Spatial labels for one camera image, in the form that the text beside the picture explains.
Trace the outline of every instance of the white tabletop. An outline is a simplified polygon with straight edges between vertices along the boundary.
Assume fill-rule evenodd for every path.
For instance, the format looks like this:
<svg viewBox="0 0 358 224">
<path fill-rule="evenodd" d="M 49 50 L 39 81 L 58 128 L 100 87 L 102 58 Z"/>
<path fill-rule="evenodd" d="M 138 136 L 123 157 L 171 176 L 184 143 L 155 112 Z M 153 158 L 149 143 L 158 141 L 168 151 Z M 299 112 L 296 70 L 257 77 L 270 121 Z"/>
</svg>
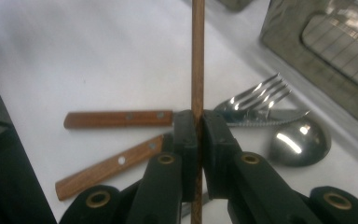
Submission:
<svg viewBox="0 0 358 224">
<path fill-rule="evenodd" d="M 315 165 L 277 171 L 306 195 L 328 185 L 358 197 L 358 122 L 260 45 L 268 5 L 232 13 L 207 1 L 204 107 L 281 72 L 295 93 L 282 106 L 311 108 L 333 145 Z M 57 199 L 56 181 L 171 129 L 68 131 L 67 112 L 189 109 L 190 66 L 190 1 L 0 1 L 0 93 L 57 220 L 73 199 Z M 268 147 L 265 130 L 232 131 L 243 150 Z M 103 184 L 124 189 L 144 170 Z M 228 219 L 225 202 L 205 206 L 204 223 Z"/>
</svg>

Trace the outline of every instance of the silver spoon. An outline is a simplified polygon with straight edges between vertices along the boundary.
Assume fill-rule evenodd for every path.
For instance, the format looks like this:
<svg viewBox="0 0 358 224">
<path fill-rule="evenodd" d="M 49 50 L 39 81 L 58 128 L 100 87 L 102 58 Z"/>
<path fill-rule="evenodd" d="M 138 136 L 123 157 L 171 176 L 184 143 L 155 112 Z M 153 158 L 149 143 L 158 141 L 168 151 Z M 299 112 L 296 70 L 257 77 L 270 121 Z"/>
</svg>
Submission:
<svg viewBox="0 0 358 224">
<path fill-rule="evenodd" d="M 308 166 L 323 159 L 330 147 L 329 131 L 315 118 L 306 116 L 278 129 L 269 158 L 287 166 Z"/>
</svg>

